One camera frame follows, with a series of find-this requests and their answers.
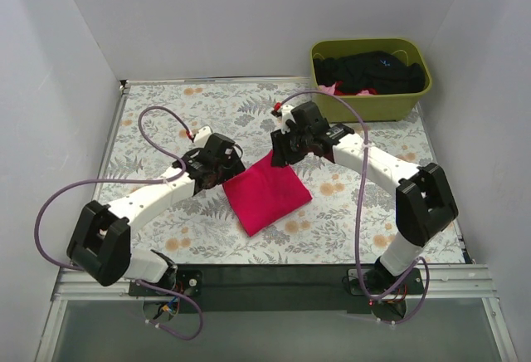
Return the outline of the magenta t shirt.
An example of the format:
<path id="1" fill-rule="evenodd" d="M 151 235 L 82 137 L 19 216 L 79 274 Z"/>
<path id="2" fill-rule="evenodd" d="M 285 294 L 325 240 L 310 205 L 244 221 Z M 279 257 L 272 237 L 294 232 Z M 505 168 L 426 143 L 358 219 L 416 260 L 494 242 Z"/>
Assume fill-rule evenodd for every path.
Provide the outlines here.
<path id="1" fill-rule="evenodd" d="M 272 165 L 273 153 L 222 187 L 245 233 L 252 237 L 312 200 L 310 191 L 289 167 Z"/>

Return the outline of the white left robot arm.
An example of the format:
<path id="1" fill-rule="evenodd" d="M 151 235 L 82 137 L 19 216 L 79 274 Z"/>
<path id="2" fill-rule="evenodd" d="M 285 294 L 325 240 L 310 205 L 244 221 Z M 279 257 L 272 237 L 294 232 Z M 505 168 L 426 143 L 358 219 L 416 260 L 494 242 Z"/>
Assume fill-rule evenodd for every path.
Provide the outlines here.
<path id="1" fill-rule="evenodd" d="M 107 204 L 93 200 L 81 210 L 66 250 L 78 267 L 102 286 L 120 279 L 145 281 L 158 295 L 177 284 L 178 266 L 156 250 L 132 246 L 132 237 L 171 208 L 215 188 L 245 170 L 242 149 L 225 135 L 199 135 L 197 148 L 173 162 L 157 179 Z"/>

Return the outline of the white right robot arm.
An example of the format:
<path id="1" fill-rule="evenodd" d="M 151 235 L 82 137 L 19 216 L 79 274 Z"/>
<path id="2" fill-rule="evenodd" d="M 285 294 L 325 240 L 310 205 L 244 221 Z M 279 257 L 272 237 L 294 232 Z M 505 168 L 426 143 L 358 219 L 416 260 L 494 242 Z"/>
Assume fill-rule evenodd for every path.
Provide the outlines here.
<path id="1" fill-rule="evenodd" d="M 382 299 L 398 291 L 420 261 L 426 245 L 458 216 L 458 207 L 441 166 L 408 163 L 373 146 L 344 124 L 330 125 L 312 101 L 293 107 L 277 103 L 272 115 L 281 127 L 270 135 L 272 166 L 299 163 L 308 154 L 360 174 L 359 195 L 371 181 L 395 199 L 398 233 L 368 271 L 357 271 L 358 288 Z"/>

